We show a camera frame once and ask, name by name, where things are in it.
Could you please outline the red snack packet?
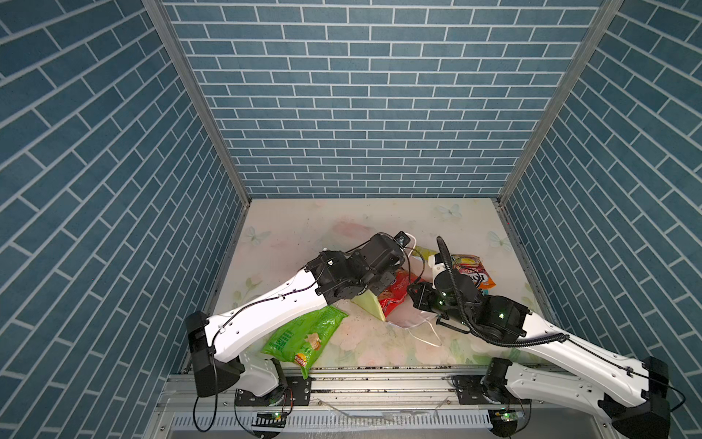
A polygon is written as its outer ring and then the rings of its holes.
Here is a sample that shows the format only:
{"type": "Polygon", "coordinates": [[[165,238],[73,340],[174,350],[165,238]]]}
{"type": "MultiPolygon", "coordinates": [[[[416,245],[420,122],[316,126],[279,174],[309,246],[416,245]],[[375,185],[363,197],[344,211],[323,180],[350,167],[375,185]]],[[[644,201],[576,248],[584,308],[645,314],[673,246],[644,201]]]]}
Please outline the red snack packet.
{"type": "Polygon", "coordinates": [[[395,282],[378,297],[378,303],[380,303],[385,318],[404,302],[410,284],[416,279],[416,275],[407,271],[400,270],[397,272],[395,282]]]}

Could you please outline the white green paper bag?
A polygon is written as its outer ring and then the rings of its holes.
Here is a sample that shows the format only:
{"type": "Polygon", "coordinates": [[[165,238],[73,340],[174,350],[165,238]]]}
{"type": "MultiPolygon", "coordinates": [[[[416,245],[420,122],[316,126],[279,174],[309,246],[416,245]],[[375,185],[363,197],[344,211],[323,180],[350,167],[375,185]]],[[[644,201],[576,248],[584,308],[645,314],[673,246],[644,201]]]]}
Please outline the white green paper bag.
{"type": "Polygon", "coordinates": [[[442,347],[441,339],[435,326],[431,323],[433,314],[416,309],[409,295],[410,287],[418,286],[419,282],[422,281],[427,267],[426,260],[416,250],[416,247],[408,247],[405,254],[406,266],[398,270],[395,280],[390,286],[378,296],[367,290],[364,294],[354,297],[351,303],[391,327],[404,329],[412,338],[423,344],[434,348],[442,347]],[[431,329],[433,339],[420,338],[413,332],[417,327],[424,325],[431,329]]]}

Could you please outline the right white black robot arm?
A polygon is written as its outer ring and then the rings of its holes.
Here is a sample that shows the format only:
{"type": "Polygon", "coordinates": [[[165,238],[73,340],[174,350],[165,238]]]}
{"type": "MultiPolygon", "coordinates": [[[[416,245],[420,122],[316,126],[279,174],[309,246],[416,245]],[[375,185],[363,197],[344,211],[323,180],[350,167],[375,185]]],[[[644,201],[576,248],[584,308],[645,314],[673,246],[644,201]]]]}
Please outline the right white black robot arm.
{"type": "Polygon", "coordinates": [[[483,294],[468,275],[454,270],[436,273],[431,283],[411,284],[408,294],[416,309],[432,312],[442,326],[559,367],[541,371],[494,358],[481,382],[491,402],[550,402],[598,417],[626,438],[669,436],[672,388],[663,360],[631,359],[600,348],[521,303],[483,294]]]}

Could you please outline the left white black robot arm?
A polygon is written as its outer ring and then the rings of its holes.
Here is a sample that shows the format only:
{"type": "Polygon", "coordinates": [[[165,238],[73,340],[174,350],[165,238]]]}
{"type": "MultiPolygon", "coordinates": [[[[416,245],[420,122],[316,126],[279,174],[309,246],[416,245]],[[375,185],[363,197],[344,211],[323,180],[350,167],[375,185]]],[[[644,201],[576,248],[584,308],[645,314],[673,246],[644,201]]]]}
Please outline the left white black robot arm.
{"type": "Polygon", "coordinates": [[[279,327],[311,312],[365,292],[380,294],[407,261],[416,244],[411,234],[374,234],[346,252],[323,250],[289,280],[262,296],[222,314],[201,311],[186,317],[197,396],[217,396],[230,388],[267,396],[283,385],[282,368],[244,351],[279,327]]]}

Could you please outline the orange yellow snack packet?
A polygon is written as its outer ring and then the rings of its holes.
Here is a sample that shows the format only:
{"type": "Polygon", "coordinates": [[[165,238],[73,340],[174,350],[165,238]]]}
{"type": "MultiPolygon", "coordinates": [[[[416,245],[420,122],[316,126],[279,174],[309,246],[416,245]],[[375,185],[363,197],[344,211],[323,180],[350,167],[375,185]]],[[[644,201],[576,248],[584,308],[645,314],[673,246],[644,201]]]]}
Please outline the orange yellow snack packet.
{"type": "Polygon", "coordinates": [[[470,276],[479,290],[490,290],[497,285],[484,268],[480,257],[473,254],[455,254],[453,262],[458,273],[470,276]]]}

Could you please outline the bright green snack packet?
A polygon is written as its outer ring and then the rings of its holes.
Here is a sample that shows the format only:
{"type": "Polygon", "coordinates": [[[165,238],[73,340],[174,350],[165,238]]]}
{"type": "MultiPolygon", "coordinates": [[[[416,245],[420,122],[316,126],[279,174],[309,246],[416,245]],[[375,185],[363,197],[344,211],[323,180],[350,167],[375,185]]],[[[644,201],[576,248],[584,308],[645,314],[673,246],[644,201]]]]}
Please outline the bright green snack packet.
{"type": "Polygon", "coordinates": [[[348,314],[336,307],[307,313],[277,329],[261,354],[279,362],[294,363],[305,379],[348,314]]]}

